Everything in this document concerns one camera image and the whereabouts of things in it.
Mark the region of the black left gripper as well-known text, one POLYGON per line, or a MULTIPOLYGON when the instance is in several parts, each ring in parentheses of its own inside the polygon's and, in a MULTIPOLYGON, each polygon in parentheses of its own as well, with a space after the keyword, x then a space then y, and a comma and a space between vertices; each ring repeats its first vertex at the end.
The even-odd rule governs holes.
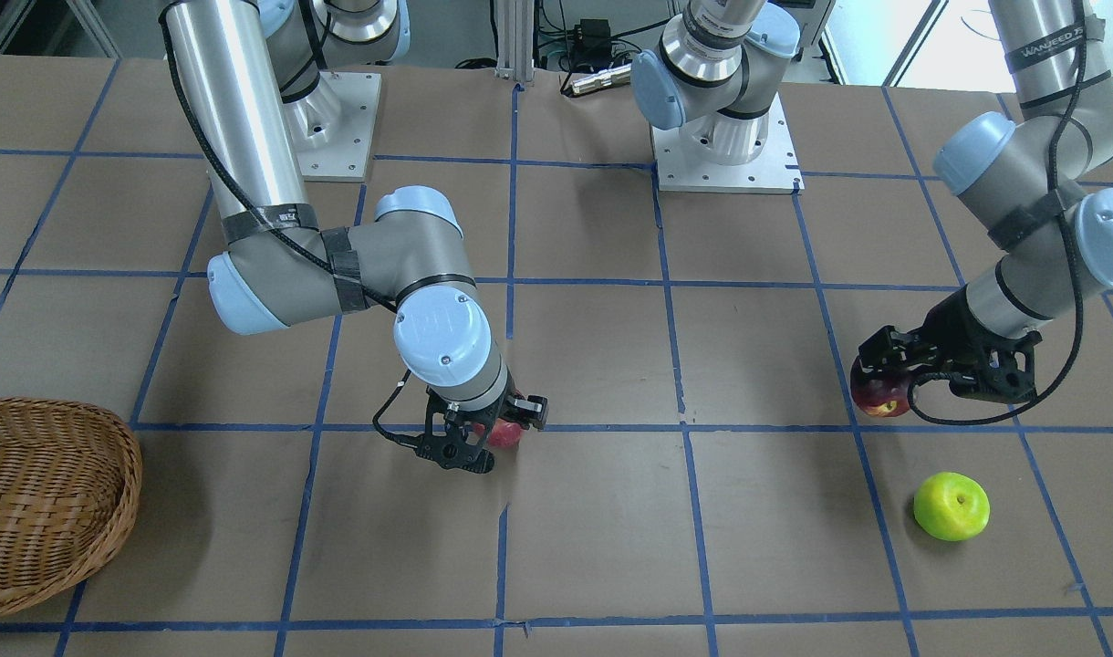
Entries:
POLYGON ((961 287, 930 308, 919 329, 902 332, 881 326, 858 349, 853 377, 881 377, 908 371, 974 375, 999 367, 995 335, 984 329, 961 287))

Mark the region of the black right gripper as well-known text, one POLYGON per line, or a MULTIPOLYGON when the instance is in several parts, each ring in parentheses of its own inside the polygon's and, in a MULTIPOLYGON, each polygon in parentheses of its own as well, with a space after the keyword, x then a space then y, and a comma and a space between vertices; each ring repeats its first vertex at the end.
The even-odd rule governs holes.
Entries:
POLYGON ((548 398, 524 395, 516 388, 510 370, 491 374, 483 371, 477 377, 457 386, 429 386, 429 406, 443 406, 462 411, 480 411, 491 406, 495 420, 503 419, 524 430, 545 430, 549 411, 548 398))

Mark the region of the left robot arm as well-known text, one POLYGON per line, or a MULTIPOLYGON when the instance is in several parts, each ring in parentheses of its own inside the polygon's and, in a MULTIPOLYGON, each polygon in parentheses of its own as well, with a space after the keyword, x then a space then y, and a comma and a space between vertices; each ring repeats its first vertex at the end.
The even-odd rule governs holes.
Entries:
MULTIPOLYGON (((985 112, 954 133, 933 170, 981 220, 1003 258, 932 308, 919 329, 881 329, 858 367, 974 382, 1026 374, 1040 329, 1113 287, 1113 190, 1078 176, 1113 161, 1113 80, 1104 24, 1087 1, 989 4, 1023 119, 985 112)), ((801 29, 765 1, 690 1, 632 63, 636 101, 657 130, 695 127, 711 161, 754 157, 801 29)))

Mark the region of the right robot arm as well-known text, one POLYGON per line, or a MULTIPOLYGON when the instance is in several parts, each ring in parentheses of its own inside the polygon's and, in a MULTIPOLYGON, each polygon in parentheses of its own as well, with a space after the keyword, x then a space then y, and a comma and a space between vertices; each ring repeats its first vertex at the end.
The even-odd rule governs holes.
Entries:
POLYGON ((405 367, 472 424, 541 429, 546 400, 515 386, 445 196, 405 186, 359 227, 324 229, 253 1, 173 1, 159 13, 183 112, 209 163, 227 248, 207 280, 221 322, 260 334, 375 307, 405 367))

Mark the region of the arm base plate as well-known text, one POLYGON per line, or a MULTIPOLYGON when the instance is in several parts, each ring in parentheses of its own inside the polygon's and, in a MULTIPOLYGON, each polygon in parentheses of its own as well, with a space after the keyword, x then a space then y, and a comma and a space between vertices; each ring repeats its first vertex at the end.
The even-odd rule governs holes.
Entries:
POLYGON ((798 194, 806 189, 781 97, 752 120, 715 112, 650 129, 662 192, 798 194))
POLYGON ((378 72, 323 72, 302 99, 282 104, 307 182, 364 183, 380 111, 378 72))

